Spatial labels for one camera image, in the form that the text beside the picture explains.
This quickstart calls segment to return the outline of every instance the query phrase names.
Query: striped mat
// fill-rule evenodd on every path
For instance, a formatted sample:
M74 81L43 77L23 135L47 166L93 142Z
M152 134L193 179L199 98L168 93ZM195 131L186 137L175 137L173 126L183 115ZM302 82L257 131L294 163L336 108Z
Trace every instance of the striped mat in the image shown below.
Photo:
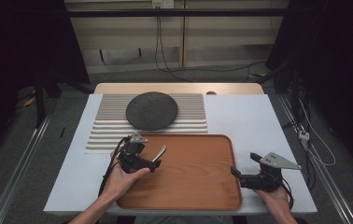
M109 153L122 137L139 133L207 133L202 94L169 94L178 105L172 124L156 132L134 128L126 118L127 105L136 95L103 95L86 146L86 153Z

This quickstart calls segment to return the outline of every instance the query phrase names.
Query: wooden tray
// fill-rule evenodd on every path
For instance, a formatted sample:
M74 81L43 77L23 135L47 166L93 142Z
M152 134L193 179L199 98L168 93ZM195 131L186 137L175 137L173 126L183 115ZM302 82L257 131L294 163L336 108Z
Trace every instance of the wooden tray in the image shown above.
M117 201L125 209L232 211L242 204L231 140L218 134L142 134L141 154L151 160L162 145L167 150L154 173L139 179Z

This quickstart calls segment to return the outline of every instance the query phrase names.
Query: black plate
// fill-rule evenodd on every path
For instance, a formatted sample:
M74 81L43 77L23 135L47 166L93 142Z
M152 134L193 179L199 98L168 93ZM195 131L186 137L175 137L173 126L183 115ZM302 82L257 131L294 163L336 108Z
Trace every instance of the black plate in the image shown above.
M177 102L169 95L150 91L135 96L127 105L126 117L139 130L158 131L177 117Z

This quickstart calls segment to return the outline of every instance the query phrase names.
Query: table surface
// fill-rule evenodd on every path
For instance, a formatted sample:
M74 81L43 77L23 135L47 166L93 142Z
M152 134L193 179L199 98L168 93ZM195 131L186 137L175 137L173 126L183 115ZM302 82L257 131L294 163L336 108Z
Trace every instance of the table surface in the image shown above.
M164 93L202 93L208 133L224 134L233 143L237 169L256 175L259 164L250 152L265 156L271 151L296 162L282 132L273 107L259 84L247 83L104 83L89 97L63 167L49 196L45 212L62 215L83 211L97 197L102 174L109 163L106 154L85 154L84 147L92 129L102 94L139 94L147 91ZM218 95L207 95L214 91ZM292 212L317 212L302 173L283 169L283 176L292 188L295 204ZM230 216L265 214L261 198L250 189L241 189L243 204L236 211L128 210L113 204L112 215L161 216Z

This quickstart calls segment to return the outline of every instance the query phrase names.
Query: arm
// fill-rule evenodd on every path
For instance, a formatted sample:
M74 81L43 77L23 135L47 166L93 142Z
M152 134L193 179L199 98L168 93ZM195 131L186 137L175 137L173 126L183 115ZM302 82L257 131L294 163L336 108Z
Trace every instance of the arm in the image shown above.
M106 181L103 193L70 223L95 223L112 203L128 191L137 179L149 172L149 168L143 168L135 173L126 174L120 165L116 164Z
M278 188L273 192L266 192L263 190L254 190L264 200L267 209L272 217L279 224L295 224L295 218L289 209L288 194L282 189Z

